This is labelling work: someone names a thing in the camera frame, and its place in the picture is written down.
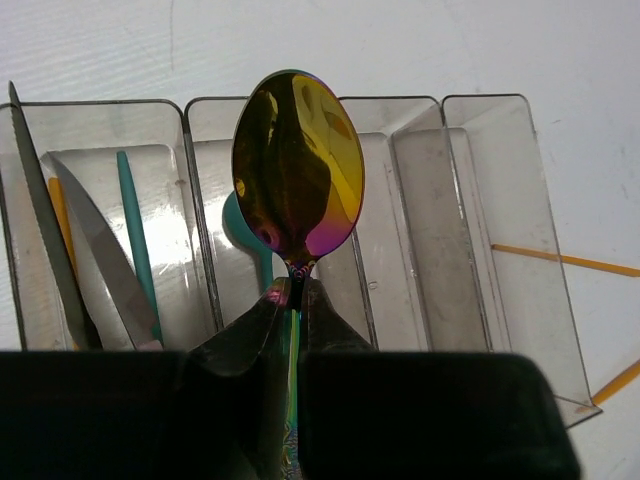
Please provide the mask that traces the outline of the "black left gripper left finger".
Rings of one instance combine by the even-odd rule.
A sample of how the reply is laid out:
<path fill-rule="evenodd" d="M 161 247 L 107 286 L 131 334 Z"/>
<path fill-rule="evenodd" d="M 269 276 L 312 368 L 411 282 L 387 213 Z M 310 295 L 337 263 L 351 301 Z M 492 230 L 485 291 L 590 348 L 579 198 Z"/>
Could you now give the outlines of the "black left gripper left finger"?
<path fill-rule="evenodd" d="M 288 280 L 191 352 L 5 352 L 5 479 L 277 479 Z"/>

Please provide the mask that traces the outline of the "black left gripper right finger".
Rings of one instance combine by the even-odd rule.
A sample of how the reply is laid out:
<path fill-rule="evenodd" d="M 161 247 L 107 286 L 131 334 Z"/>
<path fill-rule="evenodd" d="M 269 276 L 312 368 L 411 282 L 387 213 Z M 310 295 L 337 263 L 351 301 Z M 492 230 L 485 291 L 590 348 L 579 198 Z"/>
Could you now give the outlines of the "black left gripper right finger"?
<path fill-rule="evenodd" d="M 504 353 L 372 348 L 308 280 L 298 359 L 308 479 L 577 479 L 549 383 Z"/>

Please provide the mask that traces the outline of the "teal plastic knife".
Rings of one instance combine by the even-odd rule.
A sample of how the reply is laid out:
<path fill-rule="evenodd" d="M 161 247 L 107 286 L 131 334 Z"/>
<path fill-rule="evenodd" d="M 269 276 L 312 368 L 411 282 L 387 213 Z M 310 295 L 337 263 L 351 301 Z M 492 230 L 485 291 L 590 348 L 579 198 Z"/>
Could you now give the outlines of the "teal plastic knife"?
<path fill-rule="evenodd" d="M 135 182 L 125 151 L 116 153 L 118 179 L 135 273 L 154 314 L 151 332 L 163 342 L 156 293 Z"/>

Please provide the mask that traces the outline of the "pink handled metal knife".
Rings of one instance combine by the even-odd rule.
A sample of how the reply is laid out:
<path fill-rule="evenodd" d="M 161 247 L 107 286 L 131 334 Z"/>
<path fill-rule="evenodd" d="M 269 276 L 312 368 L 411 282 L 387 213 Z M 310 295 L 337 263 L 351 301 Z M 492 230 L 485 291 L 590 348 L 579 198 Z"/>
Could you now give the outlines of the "pink handled metal knife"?
<path fill-rule="evenodd" d="M 52 153 L 49 158 L 133 346 L 161 351 L 162 343 L 153 334 L 152 306 L 116 235 L 69 168 Z"/>

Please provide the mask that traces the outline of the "teal plastic spoon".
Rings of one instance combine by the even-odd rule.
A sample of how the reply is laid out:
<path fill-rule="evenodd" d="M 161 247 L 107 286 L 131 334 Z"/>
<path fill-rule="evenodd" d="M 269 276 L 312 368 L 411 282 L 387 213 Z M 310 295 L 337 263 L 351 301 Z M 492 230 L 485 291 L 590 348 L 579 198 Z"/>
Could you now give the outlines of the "teal plastic spoon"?
<path fill-rule="evenodd" d="M 254 259 L 260 292 L 264 292 L 273 282 L 272 252 L 247 225 L 235 192 L 231 192 L 224 202 L 222 219 L 232 243 L 246 250 Z"/>

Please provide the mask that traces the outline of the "iridescent metal spoon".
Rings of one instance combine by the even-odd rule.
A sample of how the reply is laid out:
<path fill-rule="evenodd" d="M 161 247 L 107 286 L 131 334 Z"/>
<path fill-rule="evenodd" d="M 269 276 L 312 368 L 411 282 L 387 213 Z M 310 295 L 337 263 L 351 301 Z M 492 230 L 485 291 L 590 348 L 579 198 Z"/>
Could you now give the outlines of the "iridescent metal spoon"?
<path fill-rule="evenodd" d="M 289 360 L 280 475 L 299 479 L 298 369 L 302 293 L 314 266 L 351 235 L 364 199 L 364 158 L 331 89 L 301 70 L 268 75 L 236 126 L 232 173 L 249 229 L 291 281 Z"/>

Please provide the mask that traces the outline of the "orange plastic knife top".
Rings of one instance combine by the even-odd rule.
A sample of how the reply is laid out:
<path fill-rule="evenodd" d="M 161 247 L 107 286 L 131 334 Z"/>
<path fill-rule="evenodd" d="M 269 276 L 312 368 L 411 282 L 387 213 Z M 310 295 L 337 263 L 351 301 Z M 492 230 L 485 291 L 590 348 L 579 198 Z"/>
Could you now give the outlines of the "orange plastic knife top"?
<path fill-rule="evenodd" d="M 52 202 L 57 222 L 60 227 L 63 240 L 65 243 L 66 251 L 69 256 L 71 266 L 74 272 L 74 276 L 77 276 L 77 264 L 75 258 L 75 250 L 73 245 L 73 238 L 71 234 L 70 222 L 66 207 L 66 201 L 62 185 L 57 177 L 50 177 L 48 179 L 48 192 L 50 200 Z"/>

